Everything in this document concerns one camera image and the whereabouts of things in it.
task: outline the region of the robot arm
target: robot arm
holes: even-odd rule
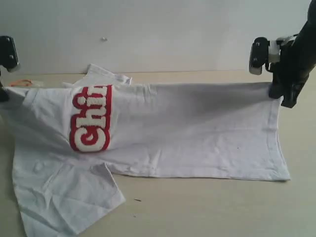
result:
[[[260,75],[262,66],[273,73],[271,98],[283,96],[282,105],[293,108],[311,70],[316,65],[316,0],[312,0],[308,19],[299,34],[268,41],[255,39],[250,53],[249,71]]]

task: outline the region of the white wall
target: white wall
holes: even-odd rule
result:
[[[15,38],[27,74],[237,70],[256,37],[297,33],[309,2],[2,0],[0,35]]]

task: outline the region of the table surface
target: table surface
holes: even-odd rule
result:
[[[272,75],[244,71],[132,73],[134,83],[256,82]],[[46,87],[83,75],[9,76]],[[114,175],[126,203],[80,237],[314,237],[316,236],[316,74],[298,104],[281,108],[279,136],[291,181],[157,179]],[[24,237],[12,186],[14,141],[0,121],[0,236]]]

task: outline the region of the folded cloth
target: folded cloth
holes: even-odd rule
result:
[[[76,81],[74,84],[63,82],[65,88],[89,86],[89,85],[107,85],[107,84],[126,84],[130,85],[132,78],[125,75],[114,74],[104,68],[90,64],[87,74],[81,80]]]
[[[13,183],[27,234],[76,235],[121,204],[109,170],[288,180],[277,135],[280,100],[267,96],[268,87],[7,88],[11,99],[0,112],[16,137]]]

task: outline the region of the red and white letters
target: red and white letters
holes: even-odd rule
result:
[[[73,98],[80,110],[71,118],[70,145],[83,153],[99,152],[110,143],[112,86],[84,87]]]

